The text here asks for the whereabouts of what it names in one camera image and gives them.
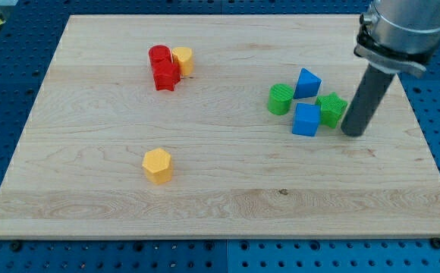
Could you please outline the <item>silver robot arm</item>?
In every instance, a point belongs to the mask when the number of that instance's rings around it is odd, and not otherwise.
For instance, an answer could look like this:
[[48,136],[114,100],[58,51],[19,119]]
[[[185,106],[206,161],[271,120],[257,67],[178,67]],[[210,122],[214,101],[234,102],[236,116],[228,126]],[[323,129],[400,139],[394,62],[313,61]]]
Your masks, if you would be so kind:
[[440,0],[374,0],[359,22],[356,56],[386,74],[422,77],[440,43]]

